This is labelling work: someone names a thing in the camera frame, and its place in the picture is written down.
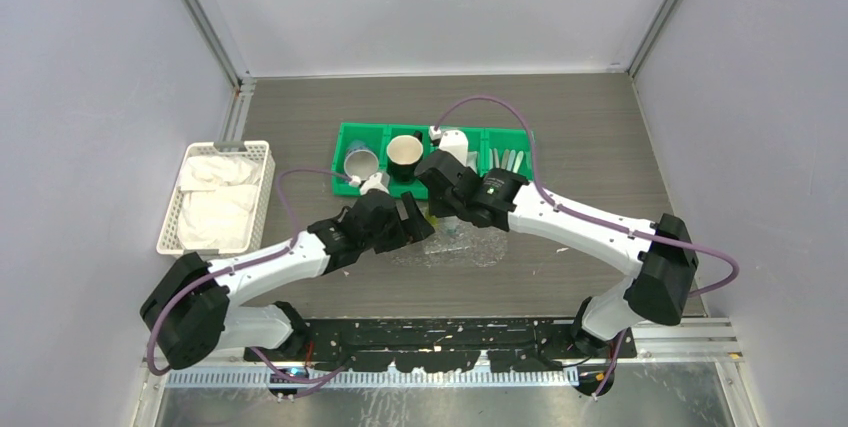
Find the white red-cap toothpaste tube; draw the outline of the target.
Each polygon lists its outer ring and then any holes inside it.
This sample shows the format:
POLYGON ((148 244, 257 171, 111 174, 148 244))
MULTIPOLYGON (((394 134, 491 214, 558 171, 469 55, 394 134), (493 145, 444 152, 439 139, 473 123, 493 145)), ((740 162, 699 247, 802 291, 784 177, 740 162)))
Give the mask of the white red-cap toothpaste tube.
POLYGON ((475 173, 478 172, 478 160, 479 160, 479 153, 477 151, 470 151, 468 153, 467 159, 466 159, 466 164, 475 173))

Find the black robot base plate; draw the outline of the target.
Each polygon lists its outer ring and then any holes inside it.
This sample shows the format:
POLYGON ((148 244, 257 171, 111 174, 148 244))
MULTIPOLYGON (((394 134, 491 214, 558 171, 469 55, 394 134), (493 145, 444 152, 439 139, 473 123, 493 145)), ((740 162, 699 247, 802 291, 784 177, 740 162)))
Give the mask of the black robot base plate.
POLYGON ((559 371, 588 358, 571 337, 569 318, 308 319, 276 349, 244 357, 295 362, 318 370, 427 373, 471 370, 483 359, 492 371, 559 371))

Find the dark green mug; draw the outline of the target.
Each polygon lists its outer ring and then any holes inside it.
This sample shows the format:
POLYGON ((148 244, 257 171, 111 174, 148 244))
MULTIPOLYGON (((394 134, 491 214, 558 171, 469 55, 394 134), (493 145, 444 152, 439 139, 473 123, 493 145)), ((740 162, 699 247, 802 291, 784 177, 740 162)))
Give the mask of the dark green mug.
POLYGON ((415 169, 424 155, 423 133, 398 135, 391 139, 386 147, 388 159, 387 173, 390 178, 401 184, 415 181, 415 169))

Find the yellow-green toothpaste tube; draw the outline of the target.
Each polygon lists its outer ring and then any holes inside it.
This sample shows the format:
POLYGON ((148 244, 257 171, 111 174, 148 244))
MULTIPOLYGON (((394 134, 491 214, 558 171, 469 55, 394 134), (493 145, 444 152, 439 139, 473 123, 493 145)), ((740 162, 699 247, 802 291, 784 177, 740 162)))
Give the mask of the yellow-green toothpaste tube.
POLYGON ((439 225, 439 219, 435 217, 432 213, 427 212, 425 215, 426 220, 433 226, 436 227, 439 225))

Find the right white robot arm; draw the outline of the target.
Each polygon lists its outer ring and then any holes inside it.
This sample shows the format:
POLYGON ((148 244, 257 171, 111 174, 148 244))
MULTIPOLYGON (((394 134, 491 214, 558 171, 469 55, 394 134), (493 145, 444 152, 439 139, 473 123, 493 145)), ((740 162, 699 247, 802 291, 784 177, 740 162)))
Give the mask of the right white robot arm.
POLYGON ((439 217, 556 241, 623 274, 619 284, 581 303, 568 334, 580 355, 598 356, 642 321, 680 323, 698 267, 682 219, 619 217, 551 194, 518 173, 495 168, 479 175, 442 150, 425 157, 415 175, 439 217))

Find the green compartment bin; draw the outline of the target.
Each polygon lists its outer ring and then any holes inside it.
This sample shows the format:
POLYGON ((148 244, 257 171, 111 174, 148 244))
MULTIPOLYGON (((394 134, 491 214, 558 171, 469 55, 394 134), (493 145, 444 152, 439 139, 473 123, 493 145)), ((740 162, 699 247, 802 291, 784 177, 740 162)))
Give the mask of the green compartment bin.
MULTIPOLYGON (((524 130, 467 126, 459 130, 468 139, 469 151, 476 154, 474 168, 478 175, 483 176, 495 167, 508 167, 529 180, 535 177, 533 154, 524 130)), ((429 140, 425 125, 343 122, 337 135, 332 168, 340 174, 360 178, 375 170, 386 171, 388 143, 397 136, 417 132, 424 136, 423 155, 427 157, 437 147, 429 140)))

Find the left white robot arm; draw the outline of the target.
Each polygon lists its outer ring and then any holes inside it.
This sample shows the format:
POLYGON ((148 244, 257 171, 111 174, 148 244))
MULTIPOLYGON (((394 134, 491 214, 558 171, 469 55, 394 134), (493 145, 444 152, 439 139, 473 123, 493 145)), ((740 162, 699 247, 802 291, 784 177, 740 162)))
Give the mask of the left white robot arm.
POLYGON ((191 367, 216 350, 249 347, 296 360, 307 345, 296 310, 283 304, 251 307, 249 301, 348 267, 366 251, 398 250, 434 232, 411 194, 395 199, 373 190, 337 216, 250 254, 213 260, 196 252, 184 254, 140 307, 150 331, 147 367, 163 375, 191 367))

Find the clear plastic bag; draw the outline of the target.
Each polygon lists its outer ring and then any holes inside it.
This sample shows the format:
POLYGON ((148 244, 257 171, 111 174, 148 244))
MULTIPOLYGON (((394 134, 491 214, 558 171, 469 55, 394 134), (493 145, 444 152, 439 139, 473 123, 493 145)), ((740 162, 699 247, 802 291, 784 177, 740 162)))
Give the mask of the clear plastic bag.
POLYGON ((472 249, 477 244, 482 243, 483 240, 490 234, 488 229, 478 228, 472 223, 465 222, 458 218, 461 221, 460 237, 455 241, 452 241, 444 233, 442 226, 442 220, 444 218, 438 219, 439 225, 434 227, 435 233, 423 243, 423 252, 428 255, 446 254, 472 249))

